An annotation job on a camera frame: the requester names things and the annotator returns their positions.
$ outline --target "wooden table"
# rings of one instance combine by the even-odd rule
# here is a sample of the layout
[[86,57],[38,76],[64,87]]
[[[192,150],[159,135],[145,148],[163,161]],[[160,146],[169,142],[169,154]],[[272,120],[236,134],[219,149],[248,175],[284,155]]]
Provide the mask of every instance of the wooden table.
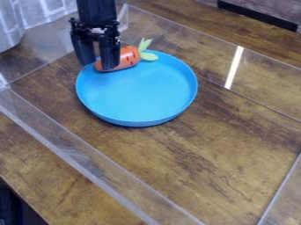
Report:
[[[129,3],[301,67],[298,34],[189,0]],[[0,60],[12,62],[20,51],[24,60],[46,62],[22,45]],[[299,153],[299,122],[199,71],[202,89],[181,116],[156,127],[116,127],[76,99],[80,69],[70,53],[16,80],[12,89],[206,224],[255,224]],[[287,112],[296,118],[292,107]],[[143,224],[2,114],[0,120],[1,176],[49,224]]]

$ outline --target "toy carrot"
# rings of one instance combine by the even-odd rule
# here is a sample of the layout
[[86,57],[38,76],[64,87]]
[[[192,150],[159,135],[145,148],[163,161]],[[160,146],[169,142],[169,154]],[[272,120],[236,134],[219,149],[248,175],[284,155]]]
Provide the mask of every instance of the toy carrot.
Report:
[[145,60],[145,61],[155,61],[157,60],[157,56],[152,53],[145,53],[143,52],[148,45],[151,44],[152,39],[140,40],[140,44],[139,47],[135,46],[127,46],[127,47],[121,47],[120,49],[120,63],[119,65],[109,69],[109,70],[103,70],[101,69],[101,60],[98,60],[94,64],[93,67],[97,71],[100,72],[109,72],[109,71],[116,71],[120,69],[127,69],[129,67],[133,67],[137,62],[140,61],[140,59]]

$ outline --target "clear acrylic sheet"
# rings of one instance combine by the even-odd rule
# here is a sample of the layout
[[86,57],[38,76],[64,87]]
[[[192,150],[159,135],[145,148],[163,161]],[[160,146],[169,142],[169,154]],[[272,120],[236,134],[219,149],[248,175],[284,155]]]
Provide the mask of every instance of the clear acrylic sheet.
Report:
[[[199,219],[133,177],[9,88],[9,84],[20,78],[25,79],[30,71],[72,52],[66,19],[68,17],[61,18],[48,25],[32,28],[13,53],[0,55],[1,112],[148,224],[202,224]],[[151,49],[175,56],[180,53],[180,59],[192,67],[199,77],[299,120],[301,90],[295,82],[301,79],[301,69],[133,6],[123,6],[120,21],[121,39],[125,44],[137,45],[143,37],[153,38]],[[53,33],[53,38],[49,38],[46,33]],[[26,62],[22,60],[13,66],[17,62],[14,57],[22,57],[17,54],[22,48],[32,49],[32,67],[25,67]],[[286,77],[282,79],[283,83],[272,83],[275,76]],[[272,209],[283,202],[282,196],[286,196],[284,190],[288,190],[283,187],[291,183],[294,174],[298,173],[296,168],[295,166],[294,172],[290,172],[292,175],[288,175],[290,179],[276,193],[276,200],[264,213],[262,224],[268,224],[263,222],[271,220],[268,216],[272,215]]]

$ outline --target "blue plate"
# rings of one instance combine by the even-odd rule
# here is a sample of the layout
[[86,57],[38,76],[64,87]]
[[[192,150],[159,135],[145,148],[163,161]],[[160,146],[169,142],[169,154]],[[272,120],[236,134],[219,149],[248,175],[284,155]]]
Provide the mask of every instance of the blue plate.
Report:
[[157,51],[155,62],[140,61],[124,70],[97,72],[86,65],[76,80],[76,93],[92,113],[112,124],[147,127],[175,118],[197,93],[188,65]]

